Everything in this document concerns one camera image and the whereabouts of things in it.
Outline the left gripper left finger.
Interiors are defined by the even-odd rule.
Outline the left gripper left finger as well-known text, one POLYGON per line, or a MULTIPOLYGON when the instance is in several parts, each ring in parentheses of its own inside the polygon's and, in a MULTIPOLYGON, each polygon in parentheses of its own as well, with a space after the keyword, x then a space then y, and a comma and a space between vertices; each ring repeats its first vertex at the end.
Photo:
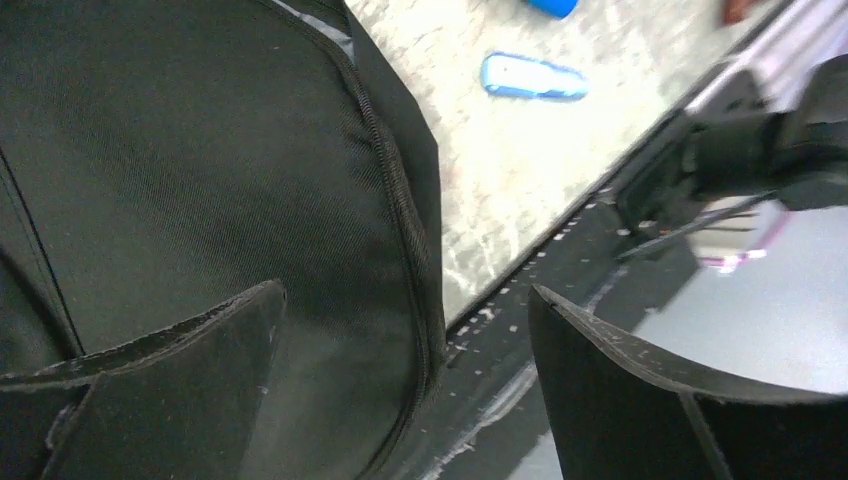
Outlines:
POLYGON ((1 379, 5 479, 234 479, 286 296, 266 281, 118 347, 1 379))

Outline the black student backpack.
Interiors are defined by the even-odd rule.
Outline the black student backpack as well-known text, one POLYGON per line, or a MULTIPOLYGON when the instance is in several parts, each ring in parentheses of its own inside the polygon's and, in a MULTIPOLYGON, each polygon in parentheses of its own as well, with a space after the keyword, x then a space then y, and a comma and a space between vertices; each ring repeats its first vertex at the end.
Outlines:
POLYGON ((443 365, 439 154, 342 1, 1 5, 1 379, 266 281, 234 479, 383 479, 443 365))

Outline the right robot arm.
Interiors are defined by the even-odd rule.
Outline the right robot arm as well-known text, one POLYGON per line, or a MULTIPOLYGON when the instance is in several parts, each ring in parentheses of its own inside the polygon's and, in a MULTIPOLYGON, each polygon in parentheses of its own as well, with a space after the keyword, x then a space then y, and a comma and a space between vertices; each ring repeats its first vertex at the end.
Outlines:
POLYGON ((846 205, 846 56, 820 64, 793 109, 702 121, 654 159, 615 196, 641 241, 617 259, 648 256, 768 199, 790 211, 846 205))

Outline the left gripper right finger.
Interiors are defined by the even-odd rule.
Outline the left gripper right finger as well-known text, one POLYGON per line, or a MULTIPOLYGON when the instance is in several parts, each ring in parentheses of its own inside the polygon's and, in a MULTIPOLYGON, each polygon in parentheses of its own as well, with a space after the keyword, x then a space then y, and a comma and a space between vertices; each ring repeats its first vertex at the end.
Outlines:
POLYGON ((552 290, 529 331, 567 479, 843 479, 845 396, 713 369, 552 290))

